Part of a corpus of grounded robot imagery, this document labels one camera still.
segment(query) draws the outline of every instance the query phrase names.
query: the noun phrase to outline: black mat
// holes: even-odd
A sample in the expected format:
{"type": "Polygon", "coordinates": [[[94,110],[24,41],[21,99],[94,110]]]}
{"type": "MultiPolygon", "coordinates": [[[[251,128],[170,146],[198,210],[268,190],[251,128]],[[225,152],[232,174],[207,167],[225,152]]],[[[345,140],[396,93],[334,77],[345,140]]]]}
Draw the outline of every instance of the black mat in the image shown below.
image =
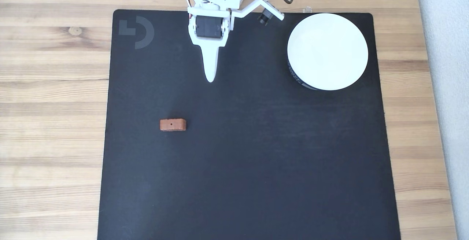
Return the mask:
{"type": "Polygon", "coordinates": [[[339,91],[288,72],[308,15],[237,19],[210,84],[186,13],[114,13],[98,239],[400,239],[372,15],[340,14],[370,57],[339,91]],[[188,129],[161,132],[161,118],[188,129]]]}

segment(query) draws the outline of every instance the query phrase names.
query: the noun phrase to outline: orange block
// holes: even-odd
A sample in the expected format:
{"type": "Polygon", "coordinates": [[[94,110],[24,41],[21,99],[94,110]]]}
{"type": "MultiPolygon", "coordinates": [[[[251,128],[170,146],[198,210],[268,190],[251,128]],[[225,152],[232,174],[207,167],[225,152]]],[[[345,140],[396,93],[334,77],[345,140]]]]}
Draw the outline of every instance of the orange block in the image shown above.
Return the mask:
{"type": "Polygon", "coordinates": [[[186,120],[182,118],[159,120],[159,130],[168,131],[168,132],[169,131],[186,131],[186,120]]]}

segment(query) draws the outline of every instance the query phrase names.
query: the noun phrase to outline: white bowl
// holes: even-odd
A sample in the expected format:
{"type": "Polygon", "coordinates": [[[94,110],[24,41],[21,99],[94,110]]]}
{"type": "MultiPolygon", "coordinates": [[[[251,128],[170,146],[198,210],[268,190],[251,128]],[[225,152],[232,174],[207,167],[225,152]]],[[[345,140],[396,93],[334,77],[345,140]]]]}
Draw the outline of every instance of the white bowl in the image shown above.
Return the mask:
{"type": "Polygon", "coordinates": [[[308,88],[339,90],[356,82],[368,63],[362,32],[335,14],[303,19],[288,39],[288,61],[296,80],[308,88]]]}

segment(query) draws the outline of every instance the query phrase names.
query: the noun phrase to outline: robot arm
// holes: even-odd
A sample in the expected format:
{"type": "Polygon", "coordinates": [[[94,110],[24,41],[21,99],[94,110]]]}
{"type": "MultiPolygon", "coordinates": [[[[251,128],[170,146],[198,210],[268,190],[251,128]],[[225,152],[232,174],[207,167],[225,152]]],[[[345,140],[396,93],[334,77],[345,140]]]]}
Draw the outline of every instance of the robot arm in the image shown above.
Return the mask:
{"type": "Polygon", "coordinates": [[[258,6],[265,9],[259,21],[267,24],[273,16],[283,20],[280,13],[268,0],[254,0],[245,8],[239,10],[243,0],[194,0],[192,6],[189,0],[189,36],[194,45],[200,46],[206,78],[212,82],[215,78],[218,64],[218,49],[226,45],[228,35],[234,28],[235,18],[244,18],[258,6]]]}

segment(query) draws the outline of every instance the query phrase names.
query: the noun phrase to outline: wood grain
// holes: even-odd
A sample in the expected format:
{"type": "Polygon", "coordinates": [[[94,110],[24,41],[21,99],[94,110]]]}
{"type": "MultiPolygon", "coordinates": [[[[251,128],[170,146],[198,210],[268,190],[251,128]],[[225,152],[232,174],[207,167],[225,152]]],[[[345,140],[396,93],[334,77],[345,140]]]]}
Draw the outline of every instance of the wood grain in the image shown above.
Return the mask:
{"type": "MultiPolygon", "coordinates": [[[[418,1],[272,3],[373,14],[402,239],[456,239],[418,1]]],[[[185,2],[0,0],[0,239],[96,239],[118,8],[185,2]]]]}

